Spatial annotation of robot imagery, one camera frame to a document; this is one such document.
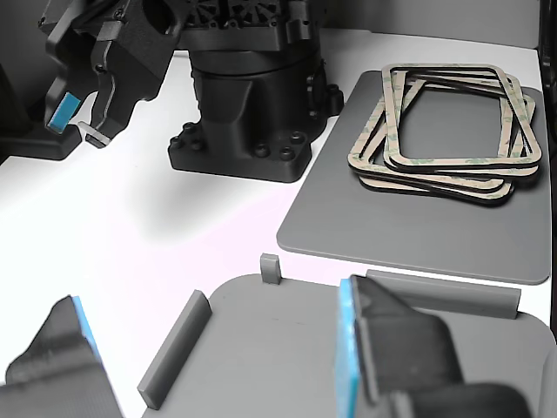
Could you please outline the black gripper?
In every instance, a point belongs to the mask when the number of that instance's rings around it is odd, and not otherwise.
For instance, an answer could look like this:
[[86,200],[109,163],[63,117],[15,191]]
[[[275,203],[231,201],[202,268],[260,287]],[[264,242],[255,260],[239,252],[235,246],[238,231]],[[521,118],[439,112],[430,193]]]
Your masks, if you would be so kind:
[[93,37],[50,44],[57,76],[45,100],[45,127],[63,133],[83,101],[97,92],[85,141],[106,147],[130,123],[137,102],[154,99],[182,28],[181,3],[95,3],[73,21]]

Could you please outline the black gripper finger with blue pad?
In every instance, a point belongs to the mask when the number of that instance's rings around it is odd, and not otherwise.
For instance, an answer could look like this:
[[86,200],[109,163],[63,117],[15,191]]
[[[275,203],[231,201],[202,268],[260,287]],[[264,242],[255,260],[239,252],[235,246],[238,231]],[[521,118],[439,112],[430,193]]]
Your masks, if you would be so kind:
[[338,417],[458,417],[463,383],[451,332],[380,283],[340,282],[334,363]]
[[26,350],[7,367],[2,417],[121,417],[77,296],[57,301]]

